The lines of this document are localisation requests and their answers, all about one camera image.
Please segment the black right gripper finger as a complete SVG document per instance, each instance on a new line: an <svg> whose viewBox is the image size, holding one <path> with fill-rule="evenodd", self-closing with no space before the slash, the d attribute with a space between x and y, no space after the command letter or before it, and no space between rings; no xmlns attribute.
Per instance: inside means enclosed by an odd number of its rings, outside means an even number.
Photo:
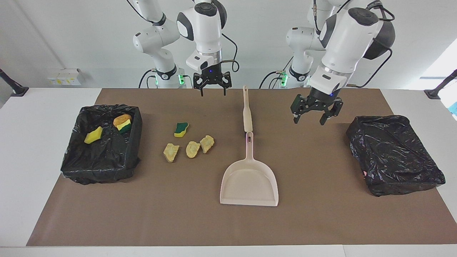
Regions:
<svg viewBox="0 0 457 257"><path fill-rule="evenodd" d="M222 81L222 88L224 90L224 96L226 96L227 89L232 87L231 74L229 71L222 74L221 81Z"/></svg>
<svg viewBox="0 0 457 257"><path fill-rule="evenodd" d="M193 88L199 90L201 96L204 96L205 79L204 76L199 73L193 74Z"/></svg>

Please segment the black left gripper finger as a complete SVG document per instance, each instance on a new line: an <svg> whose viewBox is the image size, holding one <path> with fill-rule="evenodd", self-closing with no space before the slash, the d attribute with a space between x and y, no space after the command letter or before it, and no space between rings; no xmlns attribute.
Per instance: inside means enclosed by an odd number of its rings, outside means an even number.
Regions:
<svg viewBox="0 0 457 257"><path fill-rule="evenodd" d="M291 104L291 112L294 116L294 123L298 124L301 115L306 107L305 98L302 95L297 95Z"/></svg>
<svg viewBox="0 0 457 257"><path fill-rule="evenodd" d="M343 101L342 100L334 100L331 104L330 103L324 103L324 102L319 102L320 109L324 111L324 114L322 115L320 119L320 125L325 125L326 121L330 119L331 117L336 117L340 113L342 106L343 106Z"/></svg>

